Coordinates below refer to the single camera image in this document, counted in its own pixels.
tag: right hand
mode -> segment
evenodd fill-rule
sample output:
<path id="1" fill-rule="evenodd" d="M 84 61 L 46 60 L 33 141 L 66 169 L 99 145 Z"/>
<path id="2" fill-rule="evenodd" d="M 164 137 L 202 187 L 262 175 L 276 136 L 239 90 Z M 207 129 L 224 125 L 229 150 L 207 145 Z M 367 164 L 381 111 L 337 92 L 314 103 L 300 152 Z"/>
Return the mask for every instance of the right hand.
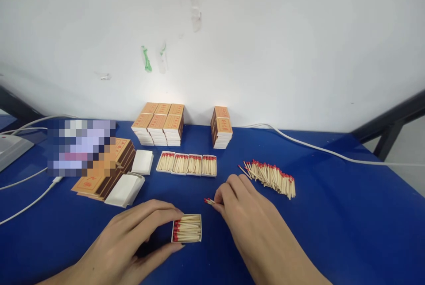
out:
<path id="1" fill-rule="evenodd" d="M 256 284 L 330 284 L 276 207 L 257 192 L 247 176 L 229 176 L 217 189 L 214 201 L 213 207 L 229 226 Z"/>

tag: green mark on wall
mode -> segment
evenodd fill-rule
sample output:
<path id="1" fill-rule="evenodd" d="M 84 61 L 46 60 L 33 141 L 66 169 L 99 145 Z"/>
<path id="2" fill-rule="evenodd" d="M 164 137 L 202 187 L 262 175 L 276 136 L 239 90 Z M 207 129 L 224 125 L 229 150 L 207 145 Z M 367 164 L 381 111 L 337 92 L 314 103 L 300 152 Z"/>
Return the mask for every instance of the green mark on wall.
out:
<path id="1" fill-rule="evenodd" d="M 145 46 L 142 46 L 143 55 L 145 57 L 145 71 L 151 72 L 151 62 L 149 61 L 149 57 L 147 56 L 147 48 Z"/>

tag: finger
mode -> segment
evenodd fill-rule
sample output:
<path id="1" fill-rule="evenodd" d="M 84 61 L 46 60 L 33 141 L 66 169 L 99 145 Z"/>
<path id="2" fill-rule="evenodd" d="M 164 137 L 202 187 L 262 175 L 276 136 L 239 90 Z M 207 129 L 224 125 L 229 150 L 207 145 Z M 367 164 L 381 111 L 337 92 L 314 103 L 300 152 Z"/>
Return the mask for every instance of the finger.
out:
<path id="1" fill-rule="evenodd" d="M 134 273 L 135 277 L 138 278 L 138 282 L 134 283 L 139 284 L 154 269 L 164 263 L 171 254 L 181 250 L 182 248 L 184 248 L 184 245 L 181 243 L 168 243 L 156 251 L 150 253 L 147 257 L 143 258 L 141 260 L 142 263 L 139 264 L 139 266 L 135 269 Z"/>
<path id="2" fill-rule="evenodd" d="M 156 202 L 161 202 L 161 204 L 163 204 L 164 208 L 174 208 L 174 205 L 168 202 L 163 202 L 163 201 L 159 201 L 159 200 L 148 200 L 147 202 L 143 202 L 135 207 L 132 207 L 131 209 L 128 209 L 126 211 L 121 212 L 120 214 L 116 215 L 115 217 L 117 218 L 116 221 L 121 221 L 122 219 L 126 218 L 127 216 L 131 215 L 134 212 L 137 212 L 140 210 L 141 207 L 144 207 L 146 205 L 149 205 L 150 203 L 156 203 Z"/>
<path id="3" fill-rule="evenodd" d="M 243 183 L 245 188 L 247 188 L 247 190 L 250 194 L 256 195 L 258 193 L 257 190 L 252 185 L 251 180 L 249 180 L 248 177 L 245 174 L 240 174 L 239 179 L 241 180 L 241 182 Z"/>
<path id="4" fill-rule="evenodd" d="M 236 197 L 242 200 L 248 196 L 248 190 L 243 185 L 242 181 L 236 174 L 231 174 L 227 179 L 227 183 L 230 184 L 232 190 L 235 192 Z"/>
<path id="5" fill-rule="evenodd" d="M 150 214 L 157 210 L 173 209 L 175 211 L 180 211 L 179 209 L 176 209 L 176 207 L 171 203 L 158 200 L 149 200 L 145 203 L 139 204 L 134 209 L 134 211 L 130 212 L 127 216 L 119 221 L 119 226 L 123 232 L 132 230 L 140 222 L 142 222 Z"/>
<path id="6" fill-rule="evenodd" d="M 227 206 L 235 204 L 237 201 L 238 200 L 236 199 L 236 195 L 230 187 L 230 184 L 226 182 L 218 187 L 214 196 L 214 202 L 223 203 L 225 206 Z"/>
<path id="7" fill-rule="evenodd" d="M 180 220 L 182 217 L 183 213 L 180 210 L 156 210 L 140 222 L 134 229 L 129 231 L 127 235 L 122 238 L 120 243 L 122 243 L 125 251 L 134 254 L 139 246 L 156 230 L 158 226 L 171 221 Z"/>
<path id="8" fill-rule="evenodd" d="M 226 210 L 224 208 L 224 206 L 220 203 L 215 203 L 212 204 L 212 207 L 221 214 L 221 216 L 223 217 L 223 219 L 226 221 L 227 223 L 227 214 L 226 214 Z"/>

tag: white device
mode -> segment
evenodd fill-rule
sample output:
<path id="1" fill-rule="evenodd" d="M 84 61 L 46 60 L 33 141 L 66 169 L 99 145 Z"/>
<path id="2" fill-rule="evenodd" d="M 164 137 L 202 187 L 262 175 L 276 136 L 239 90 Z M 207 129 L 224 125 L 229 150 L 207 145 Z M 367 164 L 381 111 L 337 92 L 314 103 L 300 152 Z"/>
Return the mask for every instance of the white device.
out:
<path id="1" fill-rule="evenodd" d="M 0 172 L 23 155 L 34 144 L 13 135 L 0 135 Z"/>

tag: blue tabletop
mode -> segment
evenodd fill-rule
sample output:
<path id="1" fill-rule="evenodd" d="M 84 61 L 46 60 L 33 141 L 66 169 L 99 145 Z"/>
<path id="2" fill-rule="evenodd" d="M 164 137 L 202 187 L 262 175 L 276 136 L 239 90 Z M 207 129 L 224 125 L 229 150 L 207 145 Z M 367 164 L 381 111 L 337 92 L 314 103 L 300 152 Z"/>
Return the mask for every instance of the blue tabletop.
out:
<path id="1" fill-rule="evenodd" d="M 37 124 L 42 127 L 47 122 Z M 116 136 L 142 149 L 130 122 Z M 285 131 L 288 135 L 351 158 L 376 157 L 351 135 Z M 349 163 L 292 143 L 273 131 L 234 128 L 227 149 L 214 150 L 211 129 L 185 125 L 181 147 L 151 147 L 153 170 L 134 205 L 149 199 L 202 214 L 202 242 L 173 254 L 144 284 L 253 284 L 221 216 L 204 203 L 238 164 L 255 159 L 295 178 L 297 196 L 254 186 L 277 207 L 314 265 L 333 284 L 424 284 L 425 199 L 385 166 Z M 46 166 L 46 131 L 23 135 L 36 144 L 0 173 L 0 186 L 22 180 Z M 156 172 L 162 150 L 217 156 L 216 178 Z M 0 221 L 15 214 L 51 184 L 45 173 L 0 191 Z M 75 263 L 124 209 L 77 196 L 78 178 L 66 177 L 36 205 L 0 226 L 0 284 L 33 284 Z M 166 243 L 171 223 L 157 229 L 144 254 Z"/>

